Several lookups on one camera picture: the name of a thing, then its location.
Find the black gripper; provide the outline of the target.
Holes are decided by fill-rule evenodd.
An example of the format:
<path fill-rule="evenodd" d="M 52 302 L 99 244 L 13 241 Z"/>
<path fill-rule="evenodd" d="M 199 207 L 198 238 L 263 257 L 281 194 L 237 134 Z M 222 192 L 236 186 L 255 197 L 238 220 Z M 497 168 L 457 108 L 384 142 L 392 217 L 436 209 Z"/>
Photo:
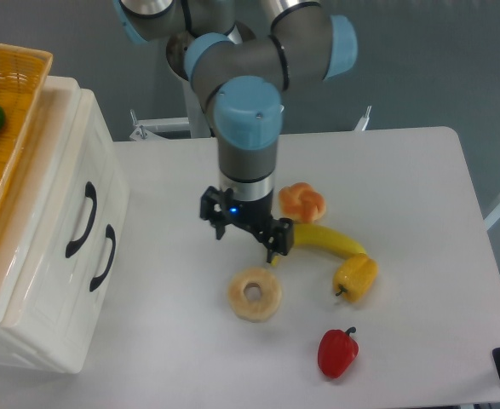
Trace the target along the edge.
<path fill-rule="evenodd" d="M 200 198 L 199 217 L 215 229 L 221 239 L 228 225 L 252 234 L 267 249 L 266 263 L 277 255 L 287 256 L 295 242 L 294 222 L 290 218 L 272 217 L 273 192 L 253 201 L 234 198 L 226 191 L 208 187 Z"/>

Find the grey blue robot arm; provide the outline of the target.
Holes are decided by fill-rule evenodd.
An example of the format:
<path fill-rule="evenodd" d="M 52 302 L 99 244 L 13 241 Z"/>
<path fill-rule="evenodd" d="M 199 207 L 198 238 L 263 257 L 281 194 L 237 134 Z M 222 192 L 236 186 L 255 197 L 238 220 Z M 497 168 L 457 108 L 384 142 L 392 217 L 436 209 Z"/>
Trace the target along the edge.
<path fill-rule="evenodd" d="M 236 41 L 231 1 L 117 1 L 135 43 L 186 33 L 185 78 L 216 138 L 220 182 L 200 199 L 200 217 L 221 237 L 227 226 L 250 233 L 267 258 L 294 244 L 290 219 L 272 214 L 283 92 L 349 71 L 358 57 L 352 22 L 318 1 L 265 1 L 262 39 Z"/>

